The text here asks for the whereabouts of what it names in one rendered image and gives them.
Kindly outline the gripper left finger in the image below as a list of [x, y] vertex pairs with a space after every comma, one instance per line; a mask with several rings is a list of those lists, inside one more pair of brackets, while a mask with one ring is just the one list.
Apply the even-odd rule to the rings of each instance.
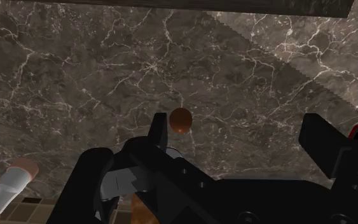
[[136, 195], [160, 224], [227, 224], [216, 181], [186, 159], [167, 154], [167, 114], [155, 113], [148, 135], [125, 143], [131, 165], [145, 172], [149, 190]]

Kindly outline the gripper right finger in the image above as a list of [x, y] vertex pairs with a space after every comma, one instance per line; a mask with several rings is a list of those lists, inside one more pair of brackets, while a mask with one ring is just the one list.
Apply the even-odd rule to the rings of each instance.
[[320, 115], [307, 113], [299, 143], [325, 176], [334, 179], [330, 224], [358, 224], [358, 139], [344, 136]]

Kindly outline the brown egg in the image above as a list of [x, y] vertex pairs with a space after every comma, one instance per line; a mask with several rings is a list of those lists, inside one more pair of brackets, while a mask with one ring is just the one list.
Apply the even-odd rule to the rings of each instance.
[[192, 115], [185, 108], [176, 108], [169, 116], [169, 124], [172, 130], [178, 134], [188, 132], [192, 126]]

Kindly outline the orange brown mottled object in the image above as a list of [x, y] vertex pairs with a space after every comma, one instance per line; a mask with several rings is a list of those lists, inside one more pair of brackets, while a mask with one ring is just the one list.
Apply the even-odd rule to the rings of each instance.
[[131, 224], [160, 224], [154, 214], [136, 194], [132, 196]]

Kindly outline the black curved object grey inside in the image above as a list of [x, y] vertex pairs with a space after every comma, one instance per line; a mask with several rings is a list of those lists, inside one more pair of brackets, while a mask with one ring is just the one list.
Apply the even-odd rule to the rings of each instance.
[[120, 196], [152, 189], [148, 175], [123, 152], [84, 151], [46, 224], [109, 224]]

